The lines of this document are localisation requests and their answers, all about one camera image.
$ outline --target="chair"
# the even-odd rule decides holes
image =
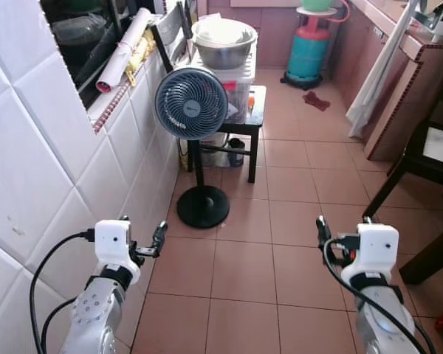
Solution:
[[[161,55],[162,62],[167,73],[174,70],[177,64],[181,63],[181,56],[188,57],[189,64],[193,57],[194,48],[188,39],[192,38],[191,32],[192,20],[190,17],[189,1],[185,4],[181,1],[176,3],[169,13],[161,18],[157,23],[151,26],[151,31],[156,41],[157,49]],[[262,86],[251,86],[251,91],[255,96],[255,105],[251,117],[244,124],[235,124],[232,122],[224,123],[218,132],[236,133],[250,136],[250,149],[233,149],[230,147],[219,147],[211,145],[201,145],[204,150],[224,151],[248,155],[250,157],[250,167],[248,182],[255,182],[256,162],[258,158],[259,129],[262,127],[264,118],[264,101],[266,89]],[[188,171],[193,167],[193,154],[188,146]]]
[[[406,173],[443,185],[443,89],[433,105],[429,117],[414,129],[402,155],[387,172],[388,179],[363,216],[372,217],[382,202]]]

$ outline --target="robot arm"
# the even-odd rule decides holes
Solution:
[[[158,257],[168,225],[154,232],[150,247],[131,240],[128,220],[100,221],[95,226],[95,253],[102,267],[90,277],[85,291],[72,304],[71,327],[61,354],[115,354],[115,333],[128,287],[140,277],[145,257]]]
[[[330,243],[343,249],[343,258],[336,258],[331,248],[325,250],[324,262],[339,266],[347,285],[376,302],[392,315],[409,333],[415,324],[398,287],[390,285],[391,269],[397,256],[399,233],[391,226],[372,223],[369,218],[357,225],[357,234],[332,240],[325,219],[317,219],[319,248]],[[405,334],[369,302],[356,298],[357,329],[368,354],[418,354],[420,351]]]

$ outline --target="kitchen counter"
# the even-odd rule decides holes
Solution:
[[[351,17],[342,24],[334,53],[337,59],[332,64],[332,77],[346,107],[356,97],[405,5],[398,0],[350,0],[350,4]],[[374,34],[374,27],[383,31],[384,38]],[[413,128],[429,112],[443,79],[443,41],[434,43],[432,37],[417,24],[405,33],[365,129],[365,154],[369,159],[395,159]]]

